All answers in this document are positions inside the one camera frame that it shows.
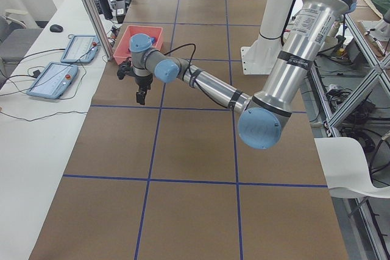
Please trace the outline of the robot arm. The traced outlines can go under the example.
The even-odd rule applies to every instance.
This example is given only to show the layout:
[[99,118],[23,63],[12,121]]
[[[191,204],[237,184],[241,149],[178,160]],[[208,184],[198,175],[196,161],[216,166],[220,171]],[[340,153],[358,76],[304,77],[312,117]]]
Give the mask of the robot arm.
[[131,55],[119,65],[117,76],[135,79],[139,87],[136,93],[139,104],[145,103],[154,79],[164,83],[180,79],[201,90],[216,104],[238,112],[238,133],[245,144],[254,149],[268,149],[278,143],[292,113],[291,102],[332,24],[356,6],[356,0],[302,1],[303,7],[263,89],[253,96],[194,66],[190,60],[161,53],[153,46],[153,39],[144,33],[131,37]]

